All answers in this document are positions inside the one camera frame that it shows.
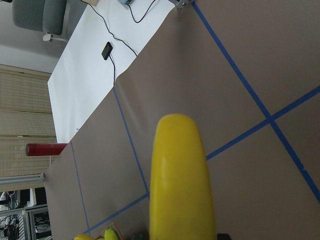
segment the blue tape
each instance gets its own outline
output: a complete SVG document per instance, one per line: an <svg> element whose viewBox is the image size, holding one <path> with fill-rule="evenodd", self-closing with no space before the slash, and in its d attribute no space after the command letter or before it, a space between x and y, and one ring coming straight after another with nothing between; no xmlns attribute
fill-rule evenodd
<svg viewBox="0 0 320 240"><path fill-rule="evenodd" d="M129 205L125 206L124 208L120 209L119 211L115 212L114 214L108 216L104 220L100 221L99 223L97 223L96 225L94 225L93 227L88 229L88 231L83 232L83 234L87 234L89 231L93 231L94 229L100 227L102 224L105 224L106 222L110 221L111 219L115 218L116 216L122 214L123 212L125 212L126 210L128 210L128 209L132 208L133 206L137 205L138 203L140 203L141 201L143 201L146 198L148 198L148 194L145 194L142 197L139 197L137 200L131 202Z"/></svg>
<svg viewBox="0 0 320 240"><path fill-rule="evenodd" d="M251 134L255 133L256 131L262 129L264 126L268 125L269 122L267 120L264 120L260 122L259 124L255 125L254 127L250 128L248 131L242 133L240 136L237 136L232 141L228 142L227 144L223 145L222 147L218 148L217 150L213 151L209 155L206 156L206 160L210 160L213 157L217 156L218 154L222 153L223 151L227 150L228 148L231 148L233 145L237 144L241 140L249 137Z"/></svg>
<svg viewBox="0 0 320 240"><path fill-rule="evenodd" d="M72 149L72 155L73 155L73 161L74 161L74 167L75 167L76 177L78 178L78 184L79 184L79 189L80 189L80 196L81 196L81 201L82 201L82 207L83 207L84 216L85 216L85 222L86 222L86 226L87 226L87 228L88 228L87 233L88 233L89 235L91 235L90 230L89 230L89 222L88 222L88 216L87 216L87 211L86 211L86 207L85 207L84 196L83 196L83 194L82 194L82 189L81 189L81 184L80 184L80 178L79 178L78 166L77 166L77 161L76 161L76 155L75 155L75 151L74 151L74 146L73 146L73 144L72 144L71 141L70 141L70 145L71 145L71 149Z"/></svg>
<svg viewBox="0 0 320 240"><path fill-rule="evenodd" d="M283 114L285 114L288 111L290 111L290 109L292 107L297 107L303 101L306 101L307 99L310 99L312 96L317 94L317 92L319 91L318 88L315 88L313 91L311 91L311 93L309 95L307 95L305 97L302 97L302 99L299 98L297 101L292 103L292 105L289 105L286 109L283 109L280 113L276 113L275 116L272 117L270 115L269 111L267 110L266 106L262 103L262 101L260 100L258 95L255 93L255 91L253 90L253 88L250 86L249 82L245 78L245 76L242 74L242 72L240 71L240 69L238 68L236 63L234 62L234 60L231 58L230 54L228 53L228 51L226 50L226 48L224 47L224 45L222 44L222 42L220 41L218 36L216 35L215 31L212 29L212 27L208 23L207 19L205 18L205 16L203 15L201 10L197 6L197 4L194 1L191 4L192 4L194 10L196 11L196 13L199 15L199 17L202 20L203 24L205 25L206 29L208 30L208 32L212 36L213 40L215 41L215 43L219 47L220 51L222 52L222 54L224 55L224 57L226 58L226 60L230 64L230 66L232 67L233 71L238 76L238 78L240 79L240 81L242 82L242 84L244 85L246 90L249 92L249 94L251 95L251 97L253 98L255 103L258 105L258 107L260 108L260 110L262 111L264 116L266 117L266 120L270 123L270 125L273 128L274 132L276 133L276 135L281 140L281 142L284 145L285 149L287 150L287 152L291 156L293 162L295 163L295 165L297 166L297 168L301 172L304 180L307 182L307 184L309 185L309 187L310 187L311 191L313 192L314 196L316 197L316 199L320 203L320 191L319 191L319 189L317 188L316 184L314 183L314 181L312 180L312 178L310 177L308 172L305 170L301 160L299 159L299 157L297 156L296 152L291 147L291 145L289 144L289 142L286 139L285 135L282 133L282 131L280 130L279 126L276 124L276 122L274 120L275 119L274 117L282 116Z"/></svg>
<svg viewBox="0 0 320 240"><path fill-rule="evenodd" d="M124 115L124 112L122 110L122 107L121 107L121 104L120 104L120 101L119 101L119 98L118 98L118 94L116 92L116 89L115 87L113 87L113 93L114 93L114 96L115 96L115 99L116 99L116 102L118 104L118 107L119 107L119 110L120 110L120 113L121 113L121 116L122 116L122 120L123 120L123 123L124 123L124 127L125 127L125 130L126 130L126 133L129 137L129 141L130 141L130 144L131 144L131 148L132 148L132 151L133 151L133 154L134 154L134 157L135 157L135 161L136 161L136 164L139 168L139 172L140 172L140 175L141 175L141 178L142 178L142 181L143 181L143 184L144 184L144 188L145 188L145 191L146 191L146 194L149 198L150 196L150 192L149 192L149 188L148 188L148 185L147 185L147 181L145 179L145 175L144 175L144 172L142 171L142 167L140 165L140 161L139 161L139 158L138 158L138 154L136 152L136 148L135 148L135 145L134 145L134 142L131 138L131 134L130 134L130 131L129 131L129 128L128 128L128 125L127 125L127 121L126 121L126 118L125 118L125 115Z"/></svg>

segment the red tube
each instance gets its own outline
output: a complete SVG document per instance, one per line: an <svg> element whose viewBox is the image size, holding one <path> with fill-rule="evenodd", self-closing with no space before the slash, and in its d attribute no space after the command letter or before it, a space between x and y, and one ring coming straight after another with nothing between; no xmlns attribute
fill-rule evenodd
<svg viewBox="0 0 320 240"><path fill-rule="evenodd" d="M25 146L27 156L54 156L59 155L67 143L28 143Z"/></svg>

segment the white sheet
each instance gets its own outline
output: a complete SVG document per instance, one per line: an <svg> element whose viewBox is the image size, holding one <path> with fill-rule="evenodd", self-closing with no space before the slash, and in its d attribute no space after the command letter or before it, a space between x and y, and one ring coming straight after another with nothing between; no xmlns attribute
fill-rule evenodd
<svg viewBox="0 0 320 240"><path fill-rule="evenodd" d="M131 8L139 20L152 0L133 0ZM148 43L174 5L157 0L140 23L118 0L100 0L95 7L117 38L125 40L137 53ZM87 6L49 81L48 88L58 143L68 143L113 87L114 68L101 53L111 42L116 77L135 55L108 33L103 19Z"/></svg>

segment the metal clamp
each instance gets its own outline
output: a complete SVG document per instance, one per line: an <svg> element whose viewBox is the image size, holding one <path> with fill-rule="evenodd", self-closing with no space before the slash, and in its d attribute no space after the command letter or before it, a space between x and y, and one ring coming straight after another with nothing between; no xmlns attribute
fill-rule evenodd
<svg viewBox="0 0 320 240"><path fill-rule="evenodd" d="M169 0L172 2L176 8L178 9L184 9L184 7L187 5L187 2L190 2L190 0Z"/></svg>

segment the yellow fruit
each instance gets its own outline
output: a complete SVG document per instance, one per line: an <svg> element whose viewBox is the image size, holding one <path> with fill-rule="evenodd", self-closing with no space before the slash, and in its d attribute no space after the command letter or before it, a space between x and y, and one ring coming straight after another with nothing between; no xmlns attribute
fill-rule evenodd
<svg viewBox="0 0 320 240"><path fill-rule="evenodd" d="M79 234L75 236L74 240L95 240L92 236L87 234Z"/></svg>
<svg viewBox="0 0 320 240"><path fill-rule="evenodd" d="M105 240L119 240L117 234L112 229L108 228L104 232L104 239Z"/></svg>
<svg viewBox="0 0 320 240"><path fill-rule="evenodd" d="M153 145L150 240L216 237L209 171L198 127L182 114L164 116Z"/></svg>

